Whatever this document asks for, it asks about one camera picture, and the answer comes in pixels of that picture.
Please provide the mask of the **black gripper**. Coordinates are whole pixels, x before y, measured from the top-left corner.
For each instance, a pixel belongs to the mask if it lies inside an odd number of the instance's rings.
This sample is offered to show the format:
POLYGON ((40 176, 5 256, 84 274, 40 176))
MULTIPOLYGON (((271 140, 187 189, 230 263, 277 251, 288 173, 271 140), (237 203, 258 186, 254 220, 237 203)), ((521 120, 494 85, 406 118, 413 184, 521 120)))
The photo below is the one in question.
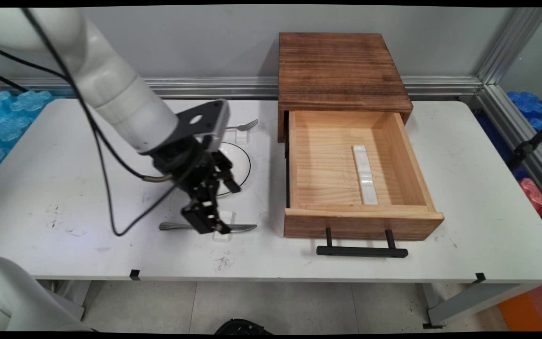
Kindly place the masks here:
POLYGON ((215 179, 228 190, 223 194, 239 193, 241 187, 225 154, 212 152, 211 156, 197 139, 180 139, 155 148, 151 157, 153 166, 163 174, 172 174, 177 187, 188 194, 189 202, 181 215, 194 230, 199 234, 230 233, 231 228, 219 216, 215 179))

